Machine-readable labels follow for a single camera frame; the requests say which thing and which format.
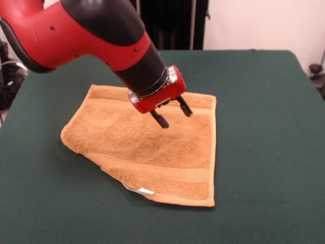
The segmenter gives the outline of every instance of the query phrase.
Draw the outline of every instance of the towel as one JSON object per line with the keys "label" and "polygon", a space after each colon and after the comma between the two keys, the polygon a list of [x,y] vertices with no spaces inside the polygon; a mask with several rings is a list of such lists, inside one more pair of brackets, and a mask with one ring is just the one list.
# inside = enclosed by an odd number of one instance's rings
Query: towel
{"label": "towel", "polygon": [[61,140],[97,164],[128,190],[149,200],[187,206],[214,206],[216,97],[184,93],[193,115],[177,101],[158,112],[139,113],[124,87],[92,85],[63,128]]}

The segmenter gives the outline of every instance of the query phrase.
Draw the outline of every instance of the towel tag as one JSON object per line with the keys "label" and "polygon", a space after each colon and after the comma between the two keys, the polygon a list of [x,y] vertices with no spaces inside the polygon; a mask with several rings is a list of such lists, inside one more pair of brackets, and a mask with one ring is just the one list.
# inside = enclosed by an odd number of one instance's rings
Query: towel tag
{"label": "towel tag", "polygon": [[143,187],[141,187],[141,188],[138,189],[138,190],[133,190],[133,189],[131,189],[130,187],[127,187],[127,186],[124,185],[124,184],[123,184],[123,186],[124,186],[125,188],[127,188],[129,191],[139,193],[139,194],[141,194],[142,196],[145,196],[145,195],[153,195],[153,194],[154,194],[154,192],[152,192],[152,191],[150,191],[150,190],[147,190],[147,189],[145,189],[145,188],[143,188]]}

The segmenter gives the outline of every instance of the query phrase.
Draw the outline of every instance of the black curtain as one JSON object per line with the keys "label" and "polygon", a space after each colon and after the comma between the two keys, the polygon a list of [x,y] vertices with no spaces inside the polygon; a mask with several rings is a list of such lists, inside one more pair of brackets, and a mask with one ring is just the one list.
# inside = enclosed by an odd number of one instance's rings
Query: black curtain
{"label": "black curtain", "polygon": [[[191,0],[131,0],[157,49],[190,49]],[[196,0],[193,49],[203,48],[208,0]]]}

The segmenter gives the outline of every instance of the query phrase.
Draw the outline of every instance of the green tablecloth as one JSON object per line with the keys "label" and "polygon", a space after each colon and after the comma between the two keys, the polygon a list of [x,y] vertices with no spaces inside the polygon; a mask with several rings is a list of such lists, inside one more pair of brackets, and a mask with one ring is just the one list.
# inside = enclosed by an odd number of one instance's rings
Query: green tablecloth
{"label": "green tablecloth", "polygon": [[189,92],[218,97],[216,207],[148,201],[63,146],[90,85],[122,85],[84,57],[31,74],[0,129],[1,244],[325,242],[325,102],[295,56],[162,56]]}

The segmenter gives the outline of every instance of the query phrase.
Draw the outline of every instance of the floor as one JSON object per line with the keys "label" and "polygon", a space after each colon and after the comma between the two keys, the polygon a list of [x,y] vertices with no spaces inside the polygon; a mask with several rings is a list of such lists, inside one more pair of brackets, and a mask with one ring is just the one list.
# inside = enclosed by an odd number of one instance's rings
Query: floor
{"label": "floor", "polygon": [[4,121],[7,117],[8,110],[0,110],[0,115],[2,117],[2,120]]}

